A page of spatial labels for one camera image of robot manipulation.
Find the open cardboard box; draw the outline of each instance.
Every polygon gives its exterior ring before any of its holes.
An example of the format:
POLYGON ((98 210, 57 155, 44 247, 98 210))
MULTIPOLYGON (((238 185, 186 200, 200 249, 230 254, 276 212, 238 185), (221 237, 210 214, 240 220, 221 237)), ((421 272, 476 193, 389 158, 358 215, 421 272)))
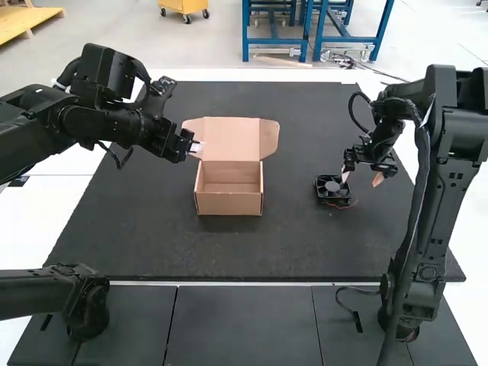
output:
POLYGON ((280 125, 273 120, 204 117, 183 128, 203 143, 194 199, 199 215, 262 214, 262 159, 278 148, 280 125))

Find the black panel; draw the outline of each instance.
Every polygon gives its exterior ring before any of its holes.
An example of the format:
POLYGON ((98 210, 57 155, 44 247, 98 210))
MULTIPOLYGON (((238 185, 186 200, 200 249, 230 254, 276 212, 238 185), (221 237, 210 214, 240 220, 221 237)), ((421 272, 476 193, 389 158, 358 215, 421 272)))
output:
POLYGON ((47 317, 32 317, 8 360, 9 366, 71 366, 79 342, 69 340, 60 315, 50 321, 47 317))
POLYGON ((166 366, 322 366, 310 287, 180 287, 166 366))
POLYGON ((176 287, 112 286, 109 327, 81 345, 74 366, 161 366, 176 287))
POLYGON ((161 366, 176 287, 111 286, 110 325, 95 339, 71 342, 61 316, 33 316, 9 366, 161 366))
MULTIPOLYGON (((384 338, 377 322, 380 297, 347 291, 339 295, 343 303, 359 312, 364 331, 360 334, 351 316, 336 303, 336 290, 337 287, 313 287, 324 365, 376 364, 384 338)), ((416 341, 408 345, 397 343, 396 354, 395 366, 476 366, 444 299, 437 320, 423 323, 416 341)))
MULTIPOLYGON (((278 151, 264 161, 262 217, 199 217, 197 161, 173 165, 136 149, 124 170, 105 156, 47 264, 83 262, 111 278, 239 281, 377 281, 406 232, 413 185, 400 172, 378 188, 359 167, 358 200, 347 210, 319 206, 316 174, 338 174, 361 131, 348 99, 357 85, 182 82, 167 117, 263 117, 281 125, 278 151)), ((358 103, 357 118, 372 127, 358 103)), ((229 138, 239 141, 238 136, 229 138)), ((447 279, 464 275, 449 252, 447 279)))
POLYGON ((410 355, 416 366, 477 365, 444 298, 437 319, 422 326, 418 340, 409 344, 410 355))

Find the blue metal frame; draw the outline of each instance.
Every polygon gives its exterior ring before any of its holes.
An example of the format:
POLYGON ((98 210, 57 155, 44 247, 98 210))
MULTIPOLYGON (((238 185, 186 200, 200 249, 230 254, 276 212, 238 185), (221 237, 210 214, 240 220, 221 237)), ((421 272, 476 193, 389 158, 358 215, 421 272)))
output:
POLYGON ((297 11, 297 0, 287 0, 286 5, 289 7, 272 7, 267 5, 281 5, 282 1, 269 0, 242 0, 242 61, 249 61, 249 45, 251 44, 277 44, 277 45, 300 45, 299 61, 304 63, 307 58, 308 38, 310 34, 310 27, 312 24, 312 7, 307 7, 303 10, 305 13, 302 38, 280 38, 278 36, 278 29, 275 22, 275 11, 290 13, 290 26, 293 27, 295 23, 295 14, 297 11), (250 23, 252 11, 268 12, 269 24, 271 28, 270 38, 249 38, 247 34, 247 27, 250 23))
MULTIPOLYGON (((300 8, 300 17, 299 17, 299 24, 303 24, 305 22, 305 9, 306 5, 309 0, 303 0, 302 7, 300 8)), ((342 10, 346 12, 344 25, 349 24, 349 20, 351 19, 352 14, 352 6, 354 5, 354 0, 346 0, 344 2, 334 2, 334 5, 330 5, 330 8, 333 10, 342 10)), ((313 2, 313 10, 320 10, 322 8, 322 4, 320 2, 313 2)))
POLYGON ((380 25, 378 27, 375 37, 354 37, 351 34, 349 34, 347 29, 345 28, 345 25, 348 25, 349 20, 351 18, 353 1, 354 0, 347 1, 347 3, 349 3, 348 5, 350 6, 350 9, 348 10, 348 14, 345 17, 344 21, 341 21, 332 12, 332 10, 338 10, 336 7, 336 3, 334 3, 334 5, 329 6, 329 0, 321 0, 321 3, 318 5, 320 8, 320 14, 319 14, 319 23, 317 25, 317 33, 315 38, 315 48, 313 50, 313 61, 320 61, 320 50, 322 48, 322 43, 324 42, 373 44, 374 50, 371 52, 369 60, 370 61, 376 60, 378 53, 380 52, 380 46, 381 46, 381 42, 383 41, 384 32, 387 29, 388 19, 390 18, 390 13, 391 13, 391 9, 393 8, 394 0, 386 0, 383 14, 381 16, 380 25), (339 32, 340 36, 338 37, 323 36, 323 26, 326 21, 326 15, 332 21, 332 24, 339 32))

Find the computer fan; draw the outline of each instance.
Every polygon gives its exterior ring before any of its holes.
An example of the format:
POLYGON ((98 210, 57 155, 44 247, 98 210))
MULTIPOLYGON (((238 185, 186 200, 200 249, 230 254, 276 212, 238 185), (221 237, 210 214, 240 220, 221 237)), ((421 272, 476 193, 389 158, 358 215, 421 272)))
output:
POLYGON ((329 204, 339 208, 351 205, 349 184, 343 183, 339 175, 316 175, 313 185, 320 204, 329 204))

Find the box flap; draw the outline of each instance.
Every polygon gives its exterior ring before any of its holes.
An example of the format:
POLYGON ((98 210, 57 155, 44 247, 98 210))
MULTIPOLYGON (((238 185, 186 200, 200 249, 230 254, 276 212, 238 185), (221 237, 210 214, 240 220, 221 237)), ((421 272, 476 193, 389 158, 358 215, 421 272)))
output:
POLYGON ((273 120, 243 117, 203 117, 183 122, 204 143, 192 153, 204 161, 254 162, 278 148, 280 126, 273 120))
POLYGON ((278 148, 280 124, 275 120, 260 120, 259 122, 259 159, 270 156, 278 148))

